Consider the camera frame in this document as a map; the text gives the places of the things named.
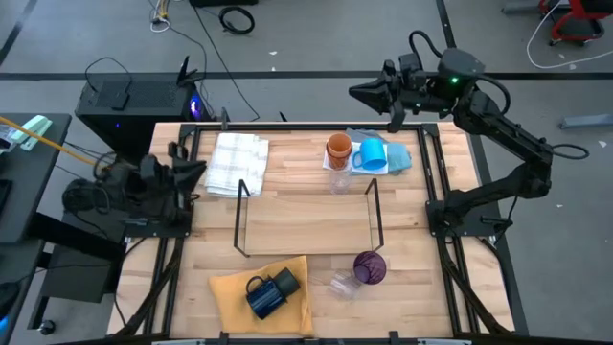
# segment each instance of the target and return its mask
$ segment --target yellow stick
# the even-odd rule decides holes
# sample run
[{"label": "yellow stick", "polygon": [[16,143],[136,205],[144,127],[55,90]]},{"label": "yellow stick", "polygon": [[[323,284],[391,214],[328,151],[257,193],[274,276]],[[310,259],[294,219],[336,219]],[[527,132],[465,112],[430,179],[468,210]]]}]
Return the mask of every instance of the yellow stick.
[{"label": "yellow stick", "polygon": [[65,148],[65,147],[63,147],[61,145],[58,145],[58,144],[52,142],[51,140],[49,140],[47,138],[43,138],[40,135],[38,135],[38,134],[36,134],[36,133],[34,133],[34,132],[30,131],[30,130],[27,130],[26,128],[23,128],[22,126],[14,123],[13,121],[11,121],[11,120],[9,120],[7,118],[3,118],[3,117],[0,116],[0,122],[4,123],[5,125],[9,125],[9,126],[15,128],[15,129],[18,129],[18,130],[20,130],[20,131],[30,135],[33,138],[38,139],[38,141],[40,141],[40,142],[42,142],[44,144],[47,144],[47,145],[49,145],[50,147],[52,147],[52,148],[54,148],[56,150],[60,150],[62,152],[68,153],[68,154],[70,154],[71,156],[77,158],[79,161],[81,161],[83,163],[87,163],[89,165],[96,165],[95,162],[93,162],[93,161],[91,161],[91,160],[89,160],[89,159],[87,159],[85,157],[82,157],[82,156],[80,156],[80,155],[78,155],[76,153],[73,153],[69,149],[67,149],[67,148]]}]

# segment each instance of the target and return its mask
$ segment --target wooden table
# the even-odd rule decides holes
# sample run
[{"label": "wooden table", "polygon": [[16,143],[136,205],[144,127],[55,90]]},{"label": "wooden table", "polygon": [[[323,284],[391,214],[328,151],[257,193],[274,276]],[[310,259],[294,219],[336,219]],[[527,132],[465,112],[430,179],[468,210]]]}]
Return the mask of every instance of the wooden table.
[{"label": "wooden table", "polygon": [[[176,141],[179,124],[158,124],[150,151],[170,164],[167,143]],[[478,185],[466,135],[451,123],[439,123],[443,154],[452,189]],[[268,139],[269,156],[263,183],[264,195],[312,195],[329,192],[329,172],[322,169],[323,147],[331,131],[254,131]],[[399,331],[401,337],[451,336],[441,265],[436,242],[428,232],[424,202],[428,198],[415,131],[381,136],[406,144],[413,167],[399,176],[380,175],[378,187],[385,245],[379,249],[388,265],[387,276],[377,286],[365,286],[352,301],[341,301],[329,293],[335,270],[352,269],[354,255],[308,256],[308,281],[313,325],[318,337],[387,337]],[[200,138],[198,159],[210,160],[216,133]],[[434,148],[428,140],[430,161],[436,167]],[[441,182],[434,169],[437,195]],[[364,193],[372,176],[356,176],[350,193]],[[233,247],[236,200],[206,195],[195,203],[193,232],[187,238],[173,311],[170,336],[217,338],[221,330],[219,311],[209,289],[211,276],[228,275],[285,259],[286,256],[244,258]],[[511,312],[496,258],[476,239],[462,239],[470,281],[477,295],[505,327],[512,329]],[[128,318],[136,311],[150,287],[158,240],[148,239],[125,260],[117,290],[122,311]],[[464,299],[456,288],[463,330],[468,330]],[[161,327],[166,293],[158,300],[154,330]],[[121,328],[113,311],[108,331]],[[230,334],[231,337],[259,337],[266,334]]]}]

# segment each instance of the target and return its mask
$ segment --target white cloth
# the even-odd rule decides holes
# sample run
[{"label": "white cloth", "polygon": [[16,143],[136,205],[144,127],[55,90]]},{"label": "white cloth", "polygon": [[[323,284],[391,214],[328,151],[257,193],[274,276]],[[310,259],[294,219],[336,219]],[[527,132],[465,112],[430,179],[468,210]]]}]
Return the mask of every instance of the white cloth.
[{"label": "white cloth", "polygon": [[205,174],[207,193],[238,196],[242,179],[252,196],[261,193],[268,162],[268,141],[253,134],[221,133]]}]

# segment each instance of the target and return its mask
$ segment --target concrete floor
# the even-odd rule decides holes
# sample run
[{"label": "concrete floor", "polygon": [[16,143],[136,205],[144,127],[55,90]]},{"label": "concrete floor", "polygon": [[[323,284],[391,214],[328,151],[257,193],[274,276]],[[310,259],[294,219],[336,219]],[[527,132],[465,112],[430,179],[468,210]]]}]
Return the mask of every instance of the concrete floor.
[{"label": "concrete floor", "polygon": [[[489,71],[536,71],[526,58],[525,43],[537,24],[537,16],[506,17],[500,12],[502,0],[445,3],[457,44],[481,59]],[[0,2],[0,45],[24,7],[21,0]],[[224,33],[215,17],[201,14],[232,71],[271,71],[272,67],[277,71],[377,70],[383,59],[397,59],[408,51],[406,36],[415,29],[431,35],[440,49],[444,47],[436,4],[430,0],[262,0],[249,11],[257,21],[256,30],[249,36]],[[82,73],[91,61],[103,56],[118,59],[131,72],[174,72],[185,55],[191,56],[193,68],[202,66],[202,52],[190,41],[172,32],[150,32],[148,12],[147,0],[39,1],[0,66],[0,74]],[[171,3],[170,19],[175,29],[204,45],[208,70],[222,71],[187,2]],[[610,20],[604,24],[610,27]],[[613,35],[591,42],[586,48],[550,48],[546,36],[538,35],[533,45],[534,59],[541,63],[584,58],[613,47]],[[419,46],[426,66],[434,69],[435,58],[424,44],[420,42]],[[557,71],[612,72],[611,58]],[[105,62],[92,71],[116,72],[119,67]],[[347,95],[349,86],[363,81],[366,80],[238,80],[238,85],[263,120],[279,120],[279,111],[289,121],[383,120]],[[0,112],[73,113],[83,83],[0,81]],[[514,212],[515,225],[508,239],[529,331],[532,335],[613,340],[613,331],[608,327],[613,313],[613,235],[607,216],[613,203],[613,186],[607,182],[613,170],[613,133],[610,129],[557,128],[564,116],[609,113],[613,81],[505,80],[504,84],[512,96],[508,115],[511,119],[551,143],[584,145],[592,152],[585,161],[557,159],[550,194],[520,200]],[[229,81],[208,80],[206,85],[216,110],[225,106],[234,121],[253,117]],[[494,90],[491,94],[499,97]],[[407,119],[433,121],[436,116]],[[67,140],[91,150],[108,150],[77,119],[71,124]],[[599,141],[610,144],[603,148]],[[484,140],[484,146],[492,177],[503,177],[518,164],[512,155],[488,140]],[[87,166],[64,154],[57,164],[73,173],[91,175]],[[39,211],[59,218],[62,210],[58,199],[73,178],[55,169]],[[508,202],[501,203],[503,214],[509,206]],[[42,278],[40,274],[34,280],[12,344],[46,344],[104,335],[111,298],[100,304],[54,300],[45,316],[57,321],[57,332],[44,337],[26,331],[26,320]]]}]

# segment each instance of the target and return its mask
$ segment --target yellow cloth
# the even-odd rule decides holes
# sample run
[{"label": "yellow cloth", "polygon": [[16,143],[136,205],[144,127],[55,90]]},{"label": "yellow cloth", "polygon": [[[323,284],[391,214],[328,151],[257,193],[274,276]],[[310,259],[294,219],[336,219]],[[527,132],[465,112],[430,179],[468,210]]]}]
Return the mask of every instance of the yellow cloth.
[{"label": "yellow cloth", "polygon": [[[287,267],[300,288],[265,319],[260,320],[249,307],[245,285],[253,276],[264,280]],[[313,335],[307,287],[307,257],[301,256],[224,277],[209,278],[209,285],[221,311],[221,324],[226,333],[301,334]]]}]

